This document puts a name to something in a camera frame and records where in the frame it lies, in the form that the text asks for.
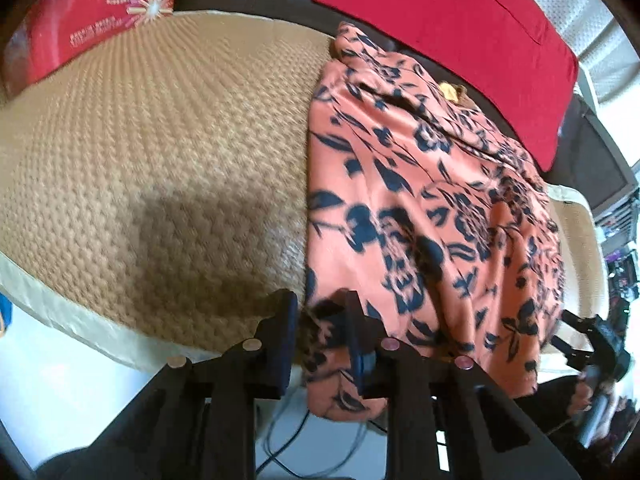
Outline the person's right hand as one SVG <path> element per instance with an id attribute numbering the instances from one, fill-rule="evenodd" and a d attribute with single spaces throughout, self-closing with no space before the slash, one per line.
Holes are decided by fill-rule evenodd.
<path id="1" fill-rule="evenodd" d="M 574 422 L 576 439 L 584 448 L 608 435 L 619 397 L 612 380 L 592 388 L 585 378 L 578 379 L 567 414 Z"/>

